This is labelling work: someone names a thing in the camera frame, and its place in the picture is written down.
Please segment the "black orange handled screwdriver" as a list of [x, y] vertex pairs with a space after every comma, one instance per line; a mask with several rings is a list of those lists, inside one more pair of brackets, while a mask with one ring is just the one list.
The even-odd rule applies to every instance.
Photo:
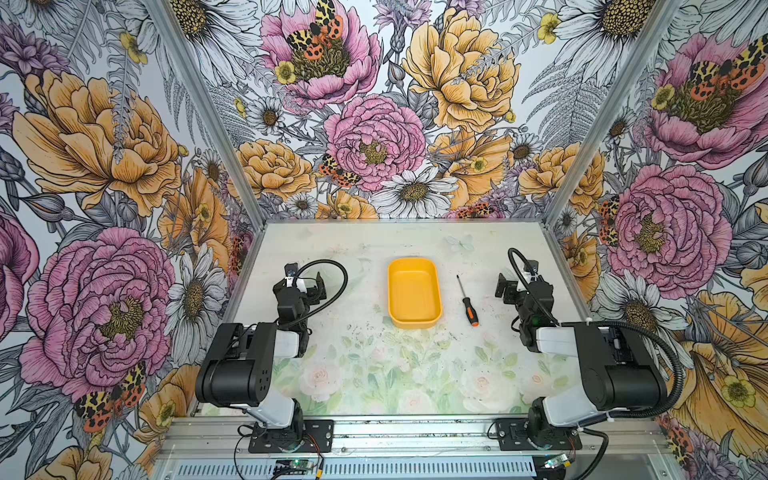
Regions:
[[471, 326], [477, 327], [479, 325], [479, 317], [478, 317], [477, 311], [474, 308], [470, 297], [466, 294], [466, 291], [464, 289], [460, 276], [456, 275], [456, 279], [462, 294], [462, 304], [463, 304], [465, 316]]

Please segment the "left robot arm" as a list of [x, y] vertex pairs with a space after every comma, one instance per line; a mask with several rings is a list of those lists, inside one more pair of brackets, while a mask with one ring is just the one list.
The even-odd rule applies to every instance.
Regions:
[[304, 278], [299, 265], [287, 264], [273, 286], [278, 318], [250, 326], [218, 327], [195, 381], [198, 402], [239, 410], [254, 419], [251, 453], [311, 451], [309, 428], [300, 403], [272, 385], [274, 366], [305, 355], [311, 308], [327, 298], [320, 274]]

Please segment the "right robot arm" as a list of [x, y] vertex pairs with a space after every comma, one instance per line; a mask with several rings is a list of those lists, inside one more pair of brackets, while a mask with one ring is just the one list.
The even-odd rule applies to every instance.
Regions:
[[576, 360], [580, 381], [534, 399], [524, 420], [495, 421], [501, 448], [575, 448], [586, 427], [656, 417], [676, 403], [682, 365], [658, 334], [627, 322], [556, 319], [554, 287], [539, 274], [537, 263], [516, 248], [507, 256], [516, 277], [499, 277], [496, 295], [516, 309], [512, 330], [533, 353]]

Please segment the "yellow plastic bin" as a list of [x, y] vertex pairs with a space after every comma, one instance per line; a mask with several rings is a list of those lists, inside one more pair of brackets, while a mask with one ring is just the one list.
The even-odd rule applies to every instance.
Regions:
[[388, 313], [400, 329], [434, 327], [443, 313], [438, 271], [421, 257], [393, 260], [387, 269]]

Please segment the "right green circuit board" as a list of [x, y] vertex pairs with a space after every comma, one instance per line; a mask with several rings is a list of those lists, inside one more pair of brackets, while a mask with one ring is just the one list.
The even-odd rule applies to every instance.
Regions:
[[559, 469], [559, 468], [567, 468], [570, 465], [571, 465], [571, 459], [569, 455], [565, 453], [561, 453], [556, 456], [548, 457], [542, 464], [542, 467], [544, 469]]

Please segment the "green circuit board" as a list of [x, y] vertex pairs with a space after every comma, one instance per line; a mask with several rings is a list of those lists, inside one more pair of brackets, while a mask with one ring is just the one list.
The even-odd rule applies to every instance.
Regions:
[[277, 460], [273, 471], [272, 479], [278, 479], [282, 476], [305, 476], [314, 474], [319, 464], [307, 459], [283, 459]]
[[567, 468], [570, 465], [571, 465], [571, 459], [569, 455], [565, 453], [561, 453], [556, 456], [548, 457], [542, 464], [542, 467], [544, 469], [559, 469], [559, 468]]

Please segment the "left green circuit board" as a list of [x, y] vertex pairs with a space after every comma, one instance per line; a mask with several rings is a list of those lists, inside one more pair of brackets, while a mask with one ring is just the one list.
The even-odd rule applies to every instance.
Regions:
[[319, 464], [307, 459], [283, 459], [277, 460], [273, 471], [272, 479], [278, 479], [282, 476], [305, 476], [314, 474]]

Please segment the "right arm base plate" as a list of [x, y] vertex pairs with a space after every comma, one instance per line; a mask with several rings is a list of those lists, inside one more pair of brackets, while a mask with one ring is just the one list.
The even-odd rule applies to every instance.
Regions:
[[522, 417], [497, 419], [492, 424], [491, 432], [495, 435], [501, 451], [578, 451], [582, 449], [582, 442], [576, 430], [553, 427], [546, 423], [535, 426]]

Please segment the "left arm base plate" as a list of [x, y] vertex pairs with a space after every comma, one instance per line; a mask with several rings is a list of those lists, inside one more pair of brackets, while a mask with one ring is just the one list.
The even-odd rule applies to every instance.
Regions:
[[330, 453], [335, 422], [303, 420], [283, 429], [257, 429], [250, 438], [251, 454]]

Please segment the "aluminium front rail frame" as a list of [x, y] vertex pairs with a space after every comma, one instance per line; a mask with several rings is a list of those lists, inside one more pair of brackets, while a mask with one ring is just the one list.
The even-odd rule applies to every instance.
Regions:
[[[196, 417], [171, 427], [154, 479], [270, 479], [277, 460], [317, 462], [326, 479], [683, 479], [653, 421], [604, 423], [581, 450], [501, 451], [491, 415], [311, 417], [335, 422], [330, 453], [251, 454], [243, 417]], [[567, 468], [544, 469], [568, 454]]]

